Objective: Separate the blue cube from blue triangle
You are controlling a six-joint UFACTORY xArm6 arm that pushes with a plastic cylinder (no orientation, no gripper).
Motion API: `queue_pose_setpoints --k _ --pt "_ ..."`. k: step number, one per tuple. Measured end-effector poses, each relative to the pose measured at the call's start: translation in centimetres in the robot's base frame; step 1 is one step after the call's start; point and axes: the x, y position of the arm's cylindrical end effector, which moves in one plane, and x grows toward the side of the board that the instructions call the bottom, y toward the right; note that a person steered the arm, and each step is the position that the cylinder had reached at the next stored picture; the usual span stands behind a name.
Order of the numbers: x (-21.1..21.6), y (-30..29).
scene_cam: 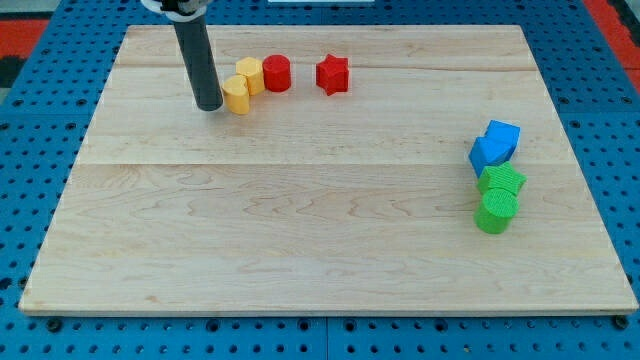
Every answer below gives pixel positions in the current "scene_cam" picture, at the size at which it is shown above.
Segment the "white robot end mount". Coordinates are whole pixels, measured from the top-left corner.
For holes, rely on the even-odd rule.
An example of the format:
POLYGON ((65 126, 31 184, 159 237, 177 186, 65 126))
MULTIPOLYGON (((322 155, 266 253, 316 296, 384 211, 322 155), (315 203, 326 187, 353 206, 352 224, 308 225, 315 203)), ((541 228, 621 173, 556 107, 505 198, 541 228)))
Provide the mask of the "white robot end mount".
POLYGON ((208 0, 141 0, 141 4, 173 22, 189 22, 206 13, 208 0))

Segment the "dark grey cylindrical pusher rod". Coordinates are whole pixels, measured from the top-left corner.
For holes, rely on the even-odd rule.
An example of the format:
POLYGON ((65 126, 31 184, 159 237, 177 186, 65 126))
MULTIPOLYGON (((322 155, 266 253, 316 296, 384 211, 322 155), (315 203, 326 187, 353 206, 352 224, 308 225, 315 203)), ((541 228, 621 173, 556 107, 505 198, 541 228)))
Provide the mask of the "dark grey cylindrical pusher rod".
POLYGON ((204 16, 174 22, 181 55, 197 107, 215 111, 223 105, 214 57, 204 16))

